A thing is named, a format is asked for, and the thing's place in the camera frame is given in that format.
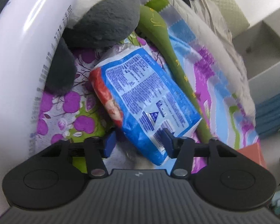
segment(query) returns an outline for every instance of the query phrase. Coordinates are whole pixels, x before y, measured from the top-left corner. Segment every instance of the gray plush toy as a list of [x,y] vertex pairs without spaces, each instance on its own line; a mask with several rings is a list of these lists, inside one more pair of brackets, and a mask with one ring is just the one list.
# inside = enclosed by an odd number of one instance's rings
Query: gray plush toy
[[[0,13],[8,0],[0,0]],[[139,22],[139,0],[77,0],[57,46],[45,90],[61,96],[71,90],[76,68],[69,48],[104,48],[125,39]]]

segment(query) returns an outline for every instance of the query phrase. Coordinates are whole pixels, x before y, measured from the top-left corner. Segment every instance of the wet wipes pack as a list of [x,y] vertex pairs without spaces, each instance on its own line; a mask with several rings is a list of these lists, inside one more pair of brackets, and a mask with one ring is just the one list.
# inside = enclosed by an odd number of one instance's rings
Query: wet wipes pack
[[125,136],[156,165],[167,157],[161,130],[191,136],[200,115],[143,48],[127,48],[90,73],[93,88]]

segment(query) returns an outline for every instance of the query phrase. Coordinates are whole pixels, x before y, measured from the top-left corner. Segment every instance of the beige cloth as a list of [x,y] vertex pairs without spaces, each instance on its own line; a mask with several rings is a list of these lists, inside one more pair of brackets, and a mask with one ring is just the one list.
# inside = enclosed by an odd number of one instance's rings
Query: beige cloth
[[[212,53],[217,61],[217,65],[225,74],[229,81],[229,90],[238,97],[242,104],[247,116],[255,122],[255,104],[250,95],[250,89],[247,79],[246,68],[243,61],[238,57],[236,51],[232,50],[233,45],[231,43],[231,37],[225,28],[221,28],[222,14],[219,9],[215,9],[214,3],[207,1],[205,12],[203,12],[203,6],[201,8],[200,16],[196,14],[184,1],[182,0],[168,0],[169,3],[177,10],[187,25],[191,28],[197,39],[204,44],[208,50]],[[208,17],[209,21],[213,24],[208,26],[208,22],[204,22]]]

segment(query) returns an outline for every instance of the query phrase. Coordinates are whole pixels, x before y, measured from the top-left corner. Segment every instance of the green fabric patch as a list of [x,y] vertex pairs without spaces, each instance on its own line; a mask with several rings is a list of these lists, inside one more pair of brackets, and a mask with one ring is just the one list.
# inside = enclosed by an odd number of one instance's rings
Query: green fabric patch
[[166,6],[169,5],[168,0],[150,0],[145,6],[150,7],[157,12],[162,11]]

